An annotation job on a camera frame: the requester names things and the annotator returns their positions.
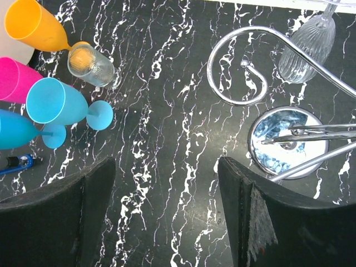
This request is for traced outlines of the blue wine glass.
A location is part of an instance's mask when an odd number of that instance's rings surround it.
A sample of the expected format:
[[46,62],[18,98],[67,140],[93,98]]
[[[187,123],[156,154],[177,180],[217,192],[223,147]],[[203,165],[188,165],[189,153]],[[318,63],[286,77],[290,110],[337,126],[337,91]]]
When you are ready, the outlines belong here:
[[66,126],[85,119],[97,131],[108,128],[113,120],[108,102],[98,100],[88,104],[80,91],[52,77],[42,78],[31,87],[26,110],[36,123]]
[[64,126],[54,124],[46,124],[40,131],[28,118],[1,110],[1,150],[21,147],[38,135],[47,147],[56,149],[65,142],[67,132]]

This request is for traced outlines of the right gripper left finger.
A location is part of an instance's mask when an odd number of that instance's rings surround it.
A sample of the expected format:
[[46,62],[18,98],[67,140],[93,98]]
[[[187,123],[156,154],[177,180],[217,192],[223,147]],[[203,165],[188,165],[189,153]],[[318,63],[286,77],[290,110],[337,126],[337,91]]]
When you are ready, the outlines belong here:
[[111,157],[1,201],[1,266],[92,266],[116,176]]

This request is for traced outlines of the yellow plastic wine glass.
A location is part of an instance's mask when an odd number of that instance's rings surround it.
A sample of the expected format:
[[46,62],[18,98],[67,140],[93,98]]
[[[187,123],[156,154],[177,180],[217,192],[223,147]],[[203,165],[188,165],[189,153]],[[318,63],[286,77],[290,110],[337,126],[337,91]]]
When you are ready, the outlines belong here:
[[67,34],[59,21],[34,0],[17,0],[7,9],[4,18],[6,33],[13,39],[45,52],[71,51],[87,42],[69,45]]

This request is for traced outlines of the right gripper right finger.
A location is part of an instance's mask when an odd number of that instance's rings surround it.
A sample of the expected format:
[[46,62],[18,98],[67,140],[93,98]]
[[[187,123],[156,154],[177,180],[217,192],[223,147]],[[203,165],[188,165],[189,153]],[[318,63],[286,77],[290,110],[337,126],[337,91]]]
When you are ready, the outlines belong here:
[[231,157],[217,173],[234,266],[355,265],[355,204],[301,195]]

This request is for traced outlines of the pink plastic wine glass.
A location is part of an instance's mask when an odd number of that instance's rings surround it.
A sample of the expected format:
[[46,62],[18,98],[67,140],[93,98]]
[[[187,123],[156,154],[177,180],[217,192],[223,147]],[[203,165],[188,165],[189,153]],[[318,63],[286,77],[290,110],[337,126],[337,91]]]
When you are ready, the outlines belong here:
[[1,57],[1,101],[25,104],[31,87],[43,76],[9,57]]

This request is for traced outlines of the blue wine glass front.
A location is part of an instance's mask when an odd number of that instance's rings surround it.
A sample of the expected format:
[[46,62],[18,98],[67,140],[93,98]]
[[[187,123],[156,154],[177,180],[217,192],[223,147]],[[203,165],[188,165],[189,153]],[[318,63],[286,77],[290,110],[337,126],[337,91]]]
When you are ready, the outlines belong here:
[[1,150],[21,147],[38,135],[47,147],[56,149],[65,142],[67,132],[64,126],[54,124],[46,124],[40,131],[28,118],[1,110]]

